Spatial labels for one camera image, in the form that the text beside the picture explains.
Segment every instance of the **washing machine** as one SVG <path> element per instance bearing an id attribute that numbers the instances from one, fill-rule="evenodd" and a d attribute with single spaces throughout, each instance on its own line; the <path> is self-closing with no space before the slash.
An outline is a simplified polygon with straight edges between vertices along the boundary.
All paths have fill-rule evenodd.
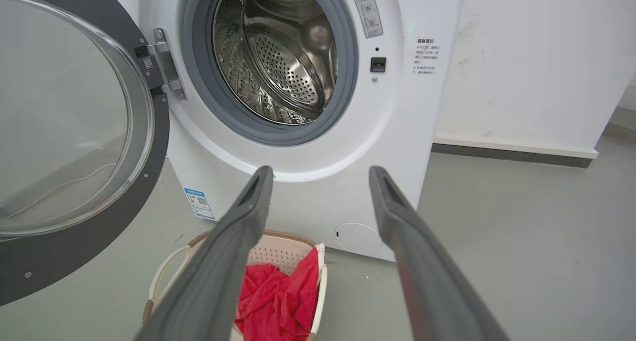
<path id="1" fill-rule="evenodd" d="M 268 229 L 393 260 L 368 169 L 417 205 L 460 4 L 0 0 L 2 301 L 123 232 L 166 150 L 197 216 L 270 165 Z"/>

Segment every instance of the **stainless steel drum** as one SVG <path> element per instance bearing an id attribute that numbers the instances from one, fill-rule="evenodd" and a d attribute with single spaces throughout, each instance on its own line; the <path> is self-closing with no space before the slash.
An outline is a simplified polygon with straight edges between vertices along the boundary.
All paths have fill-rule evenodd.
<path id="1" fill-rule="evenodd" d="M 220 0 L 212 32 L 225 83 L 255 114 L 305 124 L 326 108 L 337 50 L 316 0 Z"/>

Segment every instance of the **red towel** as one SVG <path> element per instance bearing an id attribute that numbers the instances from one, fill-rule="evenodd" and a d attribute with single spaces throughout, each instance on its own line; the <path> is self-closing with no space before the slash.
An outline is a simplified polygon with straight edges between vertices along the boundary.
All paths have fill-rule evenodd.
<path id="1" fill-rule="evenodd" d="M 291 275 L 272 264 L 245 270 L 236 325 L 245 341 L 305 341 L 318 299 L 318 251 L 302 259 Z"/>

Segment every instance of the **warning label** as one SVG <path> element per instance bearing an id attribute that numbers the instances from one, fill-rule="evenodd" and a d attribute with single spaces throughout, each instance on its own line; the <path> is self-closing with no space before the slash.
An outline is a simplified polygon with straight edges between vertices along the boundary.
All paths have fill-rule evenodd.
<path id="1" fill-rule="evenodd" d="M 194 189 L 184 189 L 195 214 L 199 217 L 216 221 L 216 218 L 210 209 L 210 205 L 207 203 L 207 199 L 205 199 L 205 194 L 203 194 L 203 192 L 195 191 Z"/>
<path id="2" fill-rule="evenodd" d="M 375 0 L 355 0 L 364 26 L 364 36 L 367 38 L 382 35 L 382 22 Z"/>
<path id="3" fill-rule="evenodd" d="M 418 37 L 413 59 L 413 74 L 433 76 L 439 62 L 439 45 L 435 39 Z"/>

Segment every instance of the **white laundry basket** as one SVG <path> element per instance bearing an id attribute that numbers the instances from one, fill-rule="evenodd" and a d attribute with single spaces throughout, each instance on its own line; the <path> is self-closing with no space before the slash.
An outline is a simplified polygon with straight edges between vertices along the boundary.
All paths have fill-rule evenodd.
<path id="1" fill-rule="evenodd" d="M 161 302 L 161 299 L 166 294 L 170 286 L 181 275 L 184 267 L 188 264 L 192 256 L 197 252 L 203 241 L 210 232 L 205 232 L 188 245 L 183 248 L 179 248 L 161 263 L 159 269 L 155 273 L 152 283 L 150 284 L 150 295 L 144 307 L 143 324 L 148 321 L 153 309 Z M 255 264 L 274 264 L 281 271 L 286 274 L 291 274 L 298 262 L 306 257 L 309 252 L 316 246 L 316 244 L 309 239 L 300 237 L 298 235 L 292 235 L 289 233 L 275 232 L 266 230 L 263 233 L 261 240 L 250 250 L 247 256 L 247 265 Z M 177 260 L 177 258 L 184 256 L 177 271 L 173 274 L 172 278 L 163 289 L 163 293 L 158 294 L 157 288 L 159 281 L 162 279 L 163 274 L 166 273 L 168 267 Z M 324 307 L 324 296 L 327 290 L 327 266 L 323 264 L 322 268 L 318 271 L 318 302 L 316 303 L 316 313 L 314 314 L 314 321 L 312 323 L 311 333 L 307 339 L 313 341 L 316 338 L 318 327 L 320 327 L 320 319 L 322 318 L 322 308 Z M 239 332 L 236 325 L 232 327 L 232 334 L 230 341 L 239 341 L 243 339 L 243 335 Z"/>

